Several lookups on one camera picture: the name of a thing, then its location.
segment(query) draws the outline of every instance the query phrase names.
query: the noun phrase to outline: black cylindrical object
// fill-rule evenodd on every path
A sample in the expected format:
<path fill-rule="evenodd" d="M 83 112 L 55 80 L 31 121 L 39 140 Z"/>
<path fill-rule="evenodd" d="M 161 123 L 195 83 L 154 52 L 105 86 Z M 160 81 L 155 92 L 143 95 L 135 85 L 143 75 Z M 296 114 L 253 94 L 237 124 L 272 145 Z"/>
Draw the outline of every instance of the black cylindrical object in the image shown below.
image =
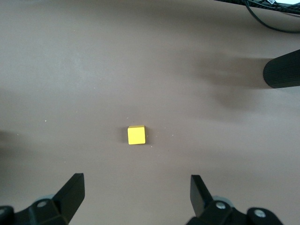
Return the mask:
<path fill-rule="evenodd" d="M 300 50 L 269 61 L 263 69 L 263 78 L 272 88 L 300 86 Z"/>

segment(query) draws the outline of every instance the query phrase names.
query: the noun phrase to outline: yellow block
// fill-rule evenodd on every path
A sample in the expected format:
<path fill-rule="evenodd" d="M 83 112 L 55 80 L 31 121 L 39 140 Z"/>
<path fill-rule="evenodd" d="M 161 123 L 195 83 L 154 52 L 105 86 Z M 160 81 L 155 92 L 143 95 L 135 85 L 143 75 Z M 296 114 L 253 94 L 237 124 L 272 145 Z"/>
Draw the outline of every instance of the yellow block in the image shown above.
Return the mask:
<path fill-rule="evenodd" d="M 145 126 L 128 127 L 128 144 L 145 144 Z"/>

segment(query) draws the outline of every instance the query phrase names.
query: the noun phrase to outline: cube front face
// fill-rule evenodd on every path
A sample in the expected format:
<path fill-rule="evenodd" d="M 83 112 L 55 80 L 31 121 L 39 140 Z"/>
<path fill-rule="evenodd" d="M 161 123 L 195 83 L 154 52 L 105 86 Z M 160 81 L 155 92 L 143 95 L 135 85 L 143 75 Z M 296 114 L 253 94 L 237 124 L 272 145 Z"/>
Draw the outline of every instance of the cube front face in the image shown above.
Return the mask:
<path fill-rule="evenodd" d="M 128 144 L 145 144 L 145 126 L 128 127 Z"/>

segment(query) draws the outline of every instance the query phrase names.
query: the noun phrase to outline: cube top face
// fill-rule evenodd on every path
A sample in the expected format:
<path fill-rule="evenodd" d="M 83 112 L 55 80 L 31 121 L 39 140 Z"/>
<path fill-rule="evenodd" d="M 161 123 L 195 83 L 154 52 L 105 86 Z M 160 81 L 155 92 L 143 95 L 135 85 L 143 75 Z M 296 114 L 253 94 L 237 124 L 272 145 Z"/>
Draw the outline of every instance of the cube top face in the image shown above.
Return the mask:
<path fill-rule="evenodd" d="M 128 127 L 128 144 L 145 144 L 145 126 L 130 126 Z"/>

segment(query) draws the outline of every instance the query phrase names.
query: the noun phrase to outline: silver bolt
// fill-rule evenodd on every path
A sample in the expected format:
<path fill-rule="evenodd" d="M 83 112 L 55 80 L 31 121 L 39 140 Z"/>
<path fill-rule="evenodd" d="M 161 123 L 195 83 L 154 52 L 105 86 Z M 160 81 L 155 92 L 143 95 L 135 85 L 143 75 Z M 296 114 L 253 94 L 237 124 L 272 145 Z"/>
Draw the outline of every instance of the silver bolt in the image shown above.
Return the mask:
<path fill-rule="evenodd" d="M 217 202 L 217 203 L 216 203 L 216 207 L 217 207 L 218 209 L 221 209 L 221 210 L 226 209 L 226 206 L 225 206 L 225 204 L 224 204 L 223 202 Z"/>
<path fill-rule="evenodd" d="M 46 201 L 43 201 L 43 202 L 39 202 L 39 203 L 37 204 L 37 207 L 38 207 L 38 208 L 41 208 L 41 207 L 44 207 L 45 205 L 47 205 L 47 202 L 46 202 Z"/>
<path fill-rule="evenodd" d="M 261 210 L 255 210 L 254 214 L 257 215 L 260 218 L 265 218 L 266 217 L 266 214 Z"/>

